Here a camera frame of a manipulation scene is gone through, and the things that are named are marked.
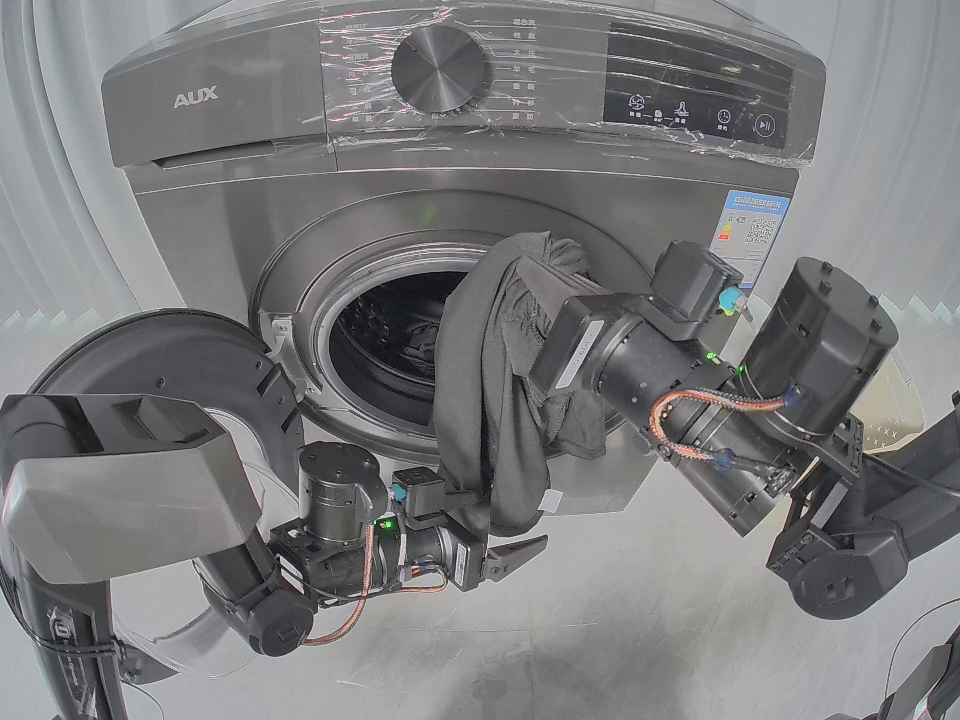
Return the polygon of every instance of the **plastic wrap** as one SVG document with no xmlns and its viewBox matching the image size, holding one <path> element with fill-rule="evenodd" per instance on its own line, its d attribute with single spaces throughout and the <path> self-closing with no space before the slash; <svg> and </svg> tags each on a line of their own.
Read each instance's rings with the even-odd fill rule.
<svg viewBox="0 0 960 720">
<path fill-rule="evenodd" d="M 464 106 L 427 113 L 401 97 L 392 70 L 404 40 L 438 25 L 483 48 L 486 76 Z M 807 95 L 822 65 L 692 22 L 571 1 L 400 0 L 318 26 L 338 150 L 436 151 L 437 130 L 452 128 L 572 135 L 612 157 L 651 143 L 792 168 L 812 157 L 820 97 Z"/>
</svg>

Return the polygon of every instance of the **front-load washing machine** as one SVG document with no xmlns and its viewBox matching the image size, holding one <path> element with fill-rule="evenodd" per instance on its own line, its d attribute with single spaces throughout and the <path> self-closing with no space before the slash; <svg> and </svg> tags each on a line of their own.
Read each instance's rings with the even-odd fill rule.
<svg viewBox="0 0 960 720">
<path fill-rule="evenodd" d="M 749 289 L 825 81 L 716 0 L 229 0 L 102 93 L 114 163 L 187 306 L 249 327 L 308 435 L 389 473 L 439 462 L 431 339 L 498 240 L 573 238 L 597 282 L 629 292 L 690 240 Z M 731 329 L 718 318 L 706 341 L 719 352 Z M 561 514 L 622 510 L 641 485 L 633 432 L 608 430 L 602 459 L 550 459 Z"/>
</svg>

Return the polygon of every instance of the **washer door opening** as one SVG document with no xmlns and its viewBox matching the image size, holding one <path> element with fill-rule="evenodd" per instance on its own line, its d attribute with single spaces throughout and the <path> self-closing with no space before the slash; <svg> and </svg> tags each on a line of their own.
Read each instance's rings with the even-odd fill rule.
<svg viewBox="0 0 960 720">
<path fill-rule="evenodd" d="M 330 362 L 343 384 L 378 411 L 431 429 L 437 334 L 444 304 L 465 276 L 399 277 L 343 307 L 329 336 Z"/>
</svg>

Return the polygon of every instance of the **cable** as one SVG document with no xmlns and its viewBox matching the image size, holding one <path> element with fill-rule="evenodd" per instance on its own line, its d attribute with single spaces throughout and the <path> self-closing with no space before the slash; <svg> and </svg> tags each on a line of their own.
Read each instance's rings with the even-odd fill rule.
<svg viewBox="0 0 960 720">
<path fill-rule="evenodd" d="M 400 550 L 396 556 L 396 576 L 401 577 L 403 569 L 407 565 L 407 514 L 400 501 L 395 501 L 396 524 L 400 527 Z"/>
<path fill-rule="evenodd" d="M 913 622 L 913 624 L 907 627 L 907 630 L 900 636 L 900 639 L 896 642 L 896 646 L 894 647 L 894 654 L 890 656 L 890 668 L 887 670 L 887 681 L 886 681 L 886 684 L 883 686 L 884 701 L 886 701 L 887 696 L 890 695 L 890 677 L 894 673 L 894 659 L 897 658 L 897 651 L 900 650 L 901 643 L 904 642 L 904 638 L 906 638 L 906 636 L 910 634 L 910 631 L 914 627 L 916 627 L 918 624 L 920 624 L 921 621 L 923 621 L 925 618 L 930 616 L 930 614 L 935 614 L 940 609 L 946 608 L 947 606 L 952 606 L 954 605 L 954 603 L 960 603 L 960 597 L 954 597 L 952 600 L 947 600 L 945 603 L 941 603 L 939 606 L 931 607 L 930 610 L 928 610 L 926 613 L 920 616 L 915 622 Z"/>
<path fill-rule="evenodd" d="M 749 397 L 741 397 L 726 391 L 705 389 L 672 390 L 654 402 L 653 408 L 650 409 L 650 430 L 657 440 L 680 456 L 693 459 L 694 461 L 711 462 L 717 469 L 726 471 L 737 465 L 738 456 L 733 450 L 728 448 L 719 451 L 706 450 L 705 448 L 700 448 L 695 445 L 683 445 L 667 437 L 664 422 L 669 417 L 670 410 L 672 410 L 665 410 L 669 403 L 679 400 L 692 400 L 711 405 L 719 405 L 731 411 L 752 414 L 780 411 L 798 402 L 800 397 L 800 392 L 794 384 L 791 384 L 780 397 L 771 400 L 750 399 Z M 755 462 L 751 459 L 744 459 L 743 462 L 744 465 L 738 467 L 738 469 L 747 469 L 748 472 L 756 469 L 757 465 L 766 464 L 766 462 Z"/>
<path fill-rule="evenodd" d="M 366 545 L 364 548 L 364 568 L 363 568 L 363 591 L 360 596 L 357 606 L 353 609 L 353 613 L 350 614 L 350 618 L 346 619 L 342 623 L 340 629 L 336 631 L 331 631 L 330 634 L 326 634 L 323 637 L 314 637 L 312 639 L 305 640 L 304 645 L 329 645 L 331 642 L 337 642 L 342 638 L 345 638 L 351 630 L 354 629 L 356 623 L 360 620 L 360 616 L 363 614 L 364 608 L 367 606 L 367 595 L 370 592 L 370 582 L 371 577 L 374 575 L 374 523 L 370 523 L 366 526 Z"/>
<path fill-rule="evenodd" d="M 136 685 L 136 684 L 134 684 L 134 683 L 132 683 L 132 682 L 124 682 L 123 685 L 126 686 L 126 687 L 129 688 L 129 689 L 133 689 L 133 690 L 135 690 L 135 691 L 139 691 L 139 692 L 142 693 L 144 696 L 146 696 L 148 699 L 150 699 L 150 701 L 153 702 L 153 703 L 156 705 L 156 708 L 157 708 L 158 710 L 160 710 L 160 720 L 167 720 L 167 713 L 166 713 L 165 711 L 163 711 L 163 707 L 161 706 L 161 703 L 160 703 L 159 701 L 157 701 L 157 697 L 154 696 L 154 694 L 150 693 L 149 691 L 144 690 L 144 689 L 141 688 L 139 685 Z"/>
<path fill-rule="evenodd" d="M 926 488 L 928 491 L 932 491 L 934 494 L 940 494 L 941 496 L 950 498 L 960 498 L 960 490 L 957 490 L 957 488 L 942 486 L 940 483 L 931 483 L 930 480 L 925 480 L 923 477 L 918 477 L 913 472 L 907 472 L 903 469 L 896 468 L 892 463 L 884 461 L 880 456 L 875 456 L 872 453 L 865 453 L 863 454 L 863 458 L 869 462 L 872 462 L 873 464 L 876 464 L 882 470 L 885 470 L 891 474 L 899 475 L 904 480 L 920 486 L 921 488 Z"/>
<path fill-rule="evenodd" d="M 52 651 L 53 653 L 63 654 L 64 656 L 75 656 L 78 658 L 122 658 L 124 644 L 117 639 L 114 639 L 114 641 L 109 645 L 66 645 L 64 643 L 45 639 L 37 634 L 27 621 L 27 617 L 23 614 L 23 608 L 20 606 L 18 599 L 17 585 L 10 574 L 7 573 L 7 570 L 3 566 L 2 562 L 0 562 L 0 591 L 3 592 L 6 605 L 9 606 L 9 609 L 13 613 L 13 617 L 16 619 L 17 624 L 20 625 L 20 628 L 40 648 L 43 648 L 46 651 Z"/>
<path fill-rule="evenodd" d="M 438 573 L 440 576 L 442 576 L 443 583 L 438 583 L 435 586 L 402 586 L 400 589 L 394 589 L 393 591 L 385 592 L 385 594 L 401 594 L 401 593 L 434 594 L 434 593 L 443 592 L 447 588 L 447 584 L 450 582 L 450 578 L 447 575 L 447 571 L 437 566 L 429 572 Z"/>
</svg>

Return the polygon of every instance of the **braided orange cable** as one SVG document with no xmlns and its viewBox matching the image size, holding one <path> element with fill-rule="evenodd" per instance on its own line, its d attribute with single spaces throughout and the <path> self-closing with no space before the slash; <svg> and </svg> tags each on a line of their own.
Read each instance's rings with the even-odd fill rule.
<svg viewBox="0 0 960 720">
<path fill-rule="evenodd" d="M 360 620 L 364 608 L 367 606 L 366 597 L 370 593 L 370 582 L 374 576 L 374 524 L 366 526 L 366 545 L 364 549 L 364 568 L 363 568 L 363 589 L 360 593 L 360 601 L 350 614 L 350 618 L 342 623 L 339 630 L 331 631 L 323 637 L 314 637 L 303 642 L 304 645 L 329 645 L 331 642 L 337 642 L 346 637 L 354 629 L 356 623 Z"/>
<path fill-rule="evenodd" d="M 650 429 L 661 443 L 670 450 L 676 451 L 680 456 L 695 461 L 710 462 L 714 461 L 713 451 L 703 450 L 692 445 L 681 445 L 674 442 L 666 436 L 664 429 L 664 408 L 670 402 L 689 399 L 719 405 L 722 408 L 728 408 L 731 411 L 742 411 L 744 413 L 770 413 L 779 411 L 786 406 L 782 397 L 773 400 L 752 400 L 747 397 L 739 398 L 724 392 L 713 392 L 708 390 L 673 390 L 668 391 L 663 397 L 654 403 L 650 409 Z"/>
</svg>

